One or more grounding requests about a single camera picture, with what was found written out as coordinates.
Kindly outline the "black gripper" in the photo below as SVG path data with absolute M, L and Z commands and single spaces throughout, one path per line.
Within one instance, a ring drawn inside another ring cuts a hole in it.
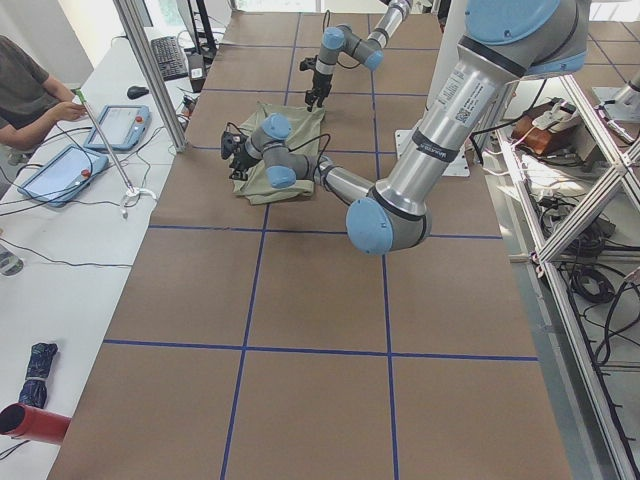
M 260 162 L 260 151 L 253 146 L 250 139 L 235 142 L 231 147 L 233 159 L 230 163 L 232 180 L 247 180 L 248 171 Z
M 312 79 L 312 88 L 305 92 L 305 103 L 307 111 L 312 112 L 313 107 L 323 107 L 323 101 L 329 96 L 331 91 L 331 74 L 323 74 L 315 71 Z

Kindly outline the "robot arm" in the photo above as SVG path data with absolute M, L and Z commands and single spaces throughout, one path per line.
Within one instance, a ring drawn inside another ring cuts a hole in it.
M 310 180 L 348 204 L 351 243 L 371 255 L 409 249 L 430 233 L 426 198 L 505 85 L 578 71 L 586 58 L 587 1 L 469 1 L 458 62 L 406 141 L 388 177 L 370 182 L 286 144 L 289 120 L 271 114 L 250 134 L 225 131 L 231 179 L 262 164 L 275 189 Z
M 305 92 L 305 104 L 309 112 L 314 107 L 321 108 L 329 96 L 340 54 L 346 54 L 370 71 L 375 71 L 381 64 L 384 48 L 410 15 L 413 2 L 392 0 L 385 1 L 385 4 L 387 10 L 384 16 L 366 38 L 356 35 L 347 24 L 328 26 L 323 31 L 318 54 L 300 62 L 300 71 L 313 72 L 312 87 Z

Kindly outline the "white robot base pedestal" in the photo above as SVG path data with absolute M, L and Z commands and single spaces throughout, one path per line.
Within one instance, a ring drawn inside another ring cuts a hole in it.
M 396 130 L 396 156 L 400 161 L 409 154 L 409 148 L 413 147 L 418 153 L 434 154 L 436 160 L 440 160 L 445 170 L 442 175 L 446 177 L 469 177 L 470 171 L 465 157 L 465 141 L 462 141 L 458 151 L 451 148 L 443 148 L 436 142 L 427 138 L 428 134 L 422 131 L 426 125 L 428 113 L 436 113 L 439 94 L 446 86 L 451 73 L 459 62 L 458 42 L 466 31 L 465 8 L 467 1 L 454 0 L 449 3 L 449 11 L 446 23 L 443 27 L 443 38 L 440 44 L 435 71 L 431 80 L 423 117 L 411 130 Z

